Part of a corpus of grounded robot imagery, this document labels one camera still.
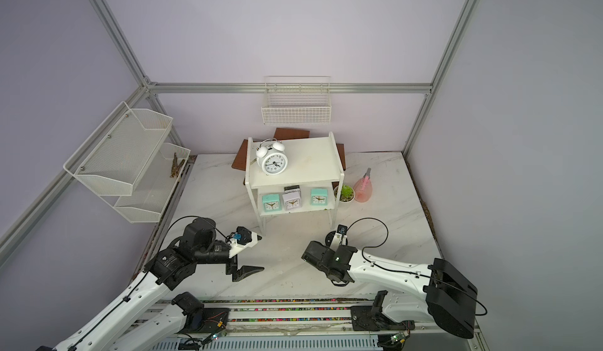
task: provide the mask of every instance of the potted plant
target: potted plant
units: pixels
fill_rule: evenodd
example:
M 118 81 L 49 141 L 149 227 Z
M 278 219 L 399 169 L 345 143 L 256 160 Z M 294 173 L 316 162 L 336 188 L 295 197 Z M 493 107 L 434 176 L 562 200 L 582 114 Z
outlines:
M 337 197 L 338 188 L 339 186 L 336 186 L 334 189 L 335 197 Z M 352 189 L 350 186 L 343 185 L 343 189 L 341 189 L 340 202 L 351 202 L 354 200 L 354 196 L 356 196 L 354 189 Z

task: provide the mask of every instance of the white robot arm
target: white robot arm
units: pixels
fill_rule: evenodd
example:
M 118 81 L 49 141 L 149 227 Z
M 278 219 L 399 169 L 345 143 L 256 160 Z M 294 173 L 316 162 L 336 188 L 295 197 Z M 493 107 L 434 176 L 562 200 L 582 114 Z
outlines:
M 427 265 L 375 257 L 346 245 L 346 233 L 347 227 L 338 226 L 326 239 L 330 245 L 312 241 L 301 258 L 335 285 L 368 282 L 389 289 L 377 294 L 368 311 L 353 316 L 362 317 L 359 327 L 407 330 L 412 321 L 435 321 L 457 337 L 473 338 L 478 290 L 452 264 L 439 258 Z
M 203 304 L 190 293 L 183 293 L 159 315 L 120 338 L 151 305 L 192 275 L 198 264 L 225 264 L 225 272 L 232 275 L 233 282 L 261 272 L 263 267 L 239 269 L 236 256 L 261 239 L 255 232 L 237 227 L 226 241 L 216 240 L 215 221 L 197 217 L 90 322 L 56 347 L 42 346 L 38 351 L 144 351 L 182 329 L 196 331 L 203 324 Z

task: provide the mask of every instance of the marble floor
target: marble floor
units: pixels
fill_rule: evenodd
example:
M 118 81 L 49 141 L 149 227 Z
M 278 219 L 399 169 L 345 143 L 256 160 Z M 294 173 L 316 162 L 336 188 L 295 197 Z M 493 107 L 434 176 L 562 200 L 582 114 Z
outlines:
M 212 218 L 224 234 L 244 226 L 259 232 L 255 214 L 243 186 L 244 172 L 230 167 L 234 154 L 198 155 L 173 219 L 186 215 Z M 381 219 L 389 228 L 389 238 L 371 253 L 410 263 L 432 263 L 440 257 L 417 193 L 400 153 L 349 153 L 344 182 L 352 186 L 372 168 L 373 196 L 366 203 L 341 203 L 337 224 L 349 226 L 363 217 Z M 172 227 L 163 241 L 182 235 L 191 219 Z M 381 288 L 371 283 L 350 283 L 335 287 L 326 276 L 302 261 L 301 255 L 312 240 L 324 243 L 329 232 L 328 215 L 321 211 L 270 217 L 267 236 L 239 255 L 241 265 L 263 266 L 265 270 L 240 282 L 224 274 L 223 265 L 199 265 L 165 299 L 188 291 L 199 299 L 227 300 L 269 297 L 317 298 L 354 297 L 372 299 Z M 379 245 L 385 229 L 374 220 L 358 222 L 348 234 L 349 245 L 360 249 Z

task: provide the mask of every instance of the black cable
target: black cable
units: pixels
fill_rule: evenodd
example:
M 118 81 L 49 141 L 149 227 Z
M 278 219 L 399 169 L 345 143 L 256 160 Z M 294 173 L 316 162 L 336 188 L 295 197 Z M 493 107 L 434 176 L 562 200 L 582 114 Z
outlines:
M 186 218 L 198 218 L 198 219 L 203 219 L 203 221 L 204 221 L 204 222 L 206 222 L 207 224 L 209 224 L 209 225 L 211 225 L 212 227 L 214 227 L 214 229 L 215 229 L 215 230 L 216 230 L 216 231 L 217 231 L 219 234 L 221 234 L 221 235 L 222 235 L 222 237 L 224 237 L 224 239 L 225 239 L 225 240 L 227 239 L 227 238 L 226 238 L 226 236 L 224 236 L 224 234 L 223 234 L 222 232 L 220 232 L 220 229 L 216 228 L 216 226 L 214 226 L 212 223 L 208 222 L 208 221 L 207 221 L 205 218 L 200 217 L 200 216 L 196 216 L 196 215 L 188 215 L 188 216 L 183 216 L 183 217 L 182 217 L 182 218 L 180 218 L 180 219 L 176 219 L 176 220 L 175 220 L 175 221 L 172 223 L 172 225 L 170 225 L 170 227 L 168 228 L 168 232 L 170 231 L 170 229 L 172 229 L 172 227 L 174 226 L 174 224 L 176 224 L 176 222 L 177 222 L 178 220 L 182 220 L 182 219 L 186 219 Z
M 358 221 L 360 221 L 360 220 L 364 220 L 364 219 L 373 219 L 373 220 L 379 221 L 381 224 L 383 224 L 383 226 L 385 227 L 385 230 L 386 230 L 386 232 L 387 232 L 387 234 L 385 235 L 385 240 L 383 240 L 383 242 L 381 242 L 379 245 L 377 245 L 377 246 L 365 246 L 365 247 L 363 247 L 363 248 L 362 248 L 361 254 L 362 254 L 362 257 L 363 257 L 363 258 L 366 260 L 366 262 L 370 262 L 372 265 L 377 266 L 377 267 L 379 267 L 380 269 L 385 270 L 386 272 L 392 272 L 392 273 L 406 273 L 406 274 L 411 274 L 411 275 L 416 275 L 416 276 L 422 276 L 423 278 L 429 278 L 429 279 L 435 280 L 436 282 L 440 282 L 440 283 L 442 283 L 442 284 L 445 284 L 445 285 L 447 285 L 447 286 L 449 286 L 449 287 L 453 287 L 453 288 L 454 288 L 454 289 L 456 289 L 457 291 L 462 292 L 462 293 L 463 293 L 463 294 L 465 294 L 465 295 L 466 295 L 468 298 L 470 298 L 471 300 L 473 300 L 473 301 L 475 301 L 476 303 L 478 303 L 479 305 L 481 305 L 481 307 L 484 309 L 484 313 L 475 314 L 476 316 L 485 316 L 485 315 L 487 315 L 487 314 L 488 314 L 488 310 L 486 309 L 486 307 L 484 306 L 484 304 L 482 304 L 481 302 L 479 302 L 479 300 L 478 300 L 478 299 L 476 299 L 476 298 L 474 298 L 474 297 L 471 297 L 471 296 L 470 296 L 468 293 L 466 293 L 466 292 L 465 292 L 465 291 L 463 291 L 462 289 L 460 289 L 460 288 L 458 288 L 458 287 L 456 287 L 456 286 L 453 286 L 452 284 L 449 284 L 449 283 L 447 283 L 447 282 L 444 282 L 443 280 L 439 280 L 439 279 L 433 278 L 433 277 L 431 277 L 431 276 L 423 275 L 423 274 L 417 274 L 417 273 L 413 273 L 413 272 L 406 272 L 406 271 L 403 271 L 403 270 L 391 270 L 391 269 L 385 268 L 385 267 L 383 267 L 383 266 L 377 265 L 377 264 L 375 263 L 375 261 L 371 261 L 371 260 L 369 260 L 368 258 L 366 258 L 366 257 L 364 256 L 364 250 L 365 250 L 366 248 L 378 248 L 378 247 L 380 247 L 381 245 L 383 245 L 383 244 L 384 244 L 384 243 L 387 241 L 387 238 L 389 237 L 389 229 L 388 229 L 388 227 L 385 225 L 385 223 L 384 223 L 383 221 L 381 221 L 381 220 L 379 220 L 379 219 L 375 219 L 375 218 L 362 218 L 362 219 L 358 219 L 358 220 L 356 220 L 354 223 L 352 223 L 352 224 L 351 224 L 351 226 L 353 226 L 354 224 L 356 224 Z

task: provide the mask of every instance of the white alarm clock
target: white alarm clock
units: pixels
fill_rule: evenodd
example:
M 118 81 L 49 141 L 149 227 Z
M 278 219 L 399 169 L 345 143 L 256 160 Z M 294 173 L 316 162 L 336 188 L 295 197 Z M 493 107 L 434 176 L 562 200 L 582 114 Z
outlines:
M 268 141 L 275 141 L 271 145 L 264 145 L 262 143 Z M 275 138 L 266 139 L 260 143 L 256 156 L 258 157 L 258 164 L 262 171 L 266 174 L 279 174 L 282 173 L 287 167 L 287 156 L 285 156 L 285 146 Z

